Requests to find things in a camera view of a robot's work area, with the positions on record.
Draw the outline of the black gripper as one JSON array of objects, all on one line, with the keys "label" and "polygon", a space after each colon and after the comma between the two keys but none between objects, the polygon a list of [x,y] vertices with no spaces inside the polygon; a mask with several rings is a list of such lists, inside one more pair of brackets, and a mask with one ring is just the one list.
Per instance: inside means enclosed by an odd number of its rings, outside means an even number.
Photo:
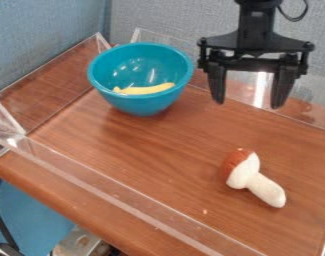
[{"label": "black gripper", "polygon": [[274,73],[270,107],[284,106],[298,76],[308,72],[309,54],[314,44],[270,32],[258,38],[238,31],[202,37],[198,67],[207,73],[213,100],[222,104],[226,93],[226,72],[265,71]]}]

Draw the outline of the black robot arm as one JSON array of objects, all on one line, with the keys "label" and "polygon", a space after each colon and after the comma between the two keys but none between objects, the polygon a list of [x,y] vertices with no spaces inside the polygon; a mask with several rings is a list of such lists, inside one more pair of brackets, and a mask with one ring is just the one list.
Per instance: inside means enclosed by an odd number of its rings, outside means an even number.
[{"label": "black robot arm", "polygon": [[211,37],[202,37],[198,67],[207,74],[211,97],[225,102],[226,73],[229,70],[274,74],[270,107],[284,106],[296,80],[308,74],[309,54],[314,44],[285,37],[274,32],[276,11],[292,21],[300,21],[308,13],[309,4],[298,17],[284,13],[284,0],[234,0],[240,5],[238,28]]}]

